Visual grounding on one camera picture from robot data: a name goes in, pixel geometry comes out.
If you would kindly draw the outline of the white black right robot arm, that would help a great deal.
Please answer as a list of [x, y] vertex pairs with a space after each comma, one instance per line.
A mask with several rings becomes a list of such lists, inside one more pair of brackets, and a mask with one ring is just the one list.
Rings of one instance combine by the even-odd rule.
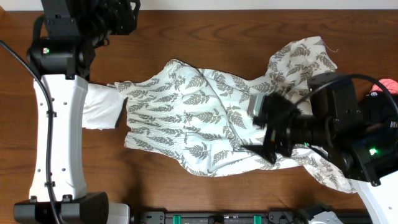
[[382, 94], [359, 101], [355, 75], [326, 72], [308, 80], [312, 112], [278, 93], [258, 93], [249, 100], [248, 115], [265, 129], [260, 145], [248, 149], [275, 164], [303, 144], [337, 166], [352, 182], [366, 206], [368, 223], [397, 222], [397, 98]]

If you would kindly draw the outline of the white fern print dress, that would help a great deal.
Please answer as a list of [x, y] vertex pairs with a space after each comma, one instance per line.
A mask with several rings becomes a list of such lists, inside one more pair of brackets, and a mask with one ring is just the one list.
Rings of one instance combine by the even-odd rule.
[[277, 156], [275, 163], [247, 150], [265, 136], [247, 113], [252, 95], [276, 92], [296, 103], [307, 94], [309, 78], [335, 69], [319, 36], [282, 47], [254, 80], [173, 59], [145, 82], [114, 84], [127, 100], [130, 130], [124, 145], [166, 155], [204, 177], [303, 166], [319, 183], [352, 193], [342, 171], [304, 145], [295, 146], [290, 157]]

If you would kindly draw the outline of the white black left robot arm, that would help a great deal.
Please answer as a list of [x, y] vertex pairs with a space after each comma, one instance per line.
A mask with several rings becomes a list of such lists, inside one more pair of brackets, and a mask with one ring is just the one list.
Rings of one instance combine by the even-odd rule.
[[23, 61], [34, 78], [37, 157], [29, 198], [14, 205], [16, 222], [134, 222], [128, 205], [87, 191], [82, 118], [95, 50], [111, 35], [134, 31], [140, 6], [139, 0], [42, 0]]

